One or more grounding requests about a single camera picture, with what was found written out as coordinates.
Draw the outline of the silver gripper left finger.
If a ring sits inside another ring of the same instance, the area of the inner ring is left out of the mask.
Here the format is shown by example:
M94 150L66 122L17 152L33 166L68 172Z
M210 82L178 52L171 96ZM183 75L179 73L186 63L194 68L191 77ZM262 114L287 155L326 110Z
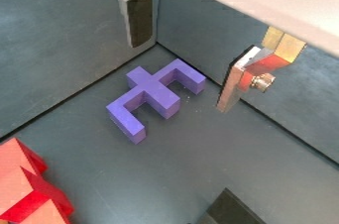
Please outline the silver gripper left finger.
M152 0L119 0L127 39L136 48L152 37Z

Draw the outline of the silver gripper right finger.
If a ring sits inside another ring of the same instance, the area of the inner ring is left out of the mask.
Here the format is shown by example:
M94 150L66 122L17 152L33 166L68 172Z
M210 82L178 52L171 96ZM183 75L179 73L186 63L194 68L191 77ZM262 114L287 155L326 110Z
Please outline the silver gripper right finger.
M266 92L275 81L271 73L295 62L306 46L303 40L268 27L262 47L250 46L230 65L218 109L228 112L251 88Z

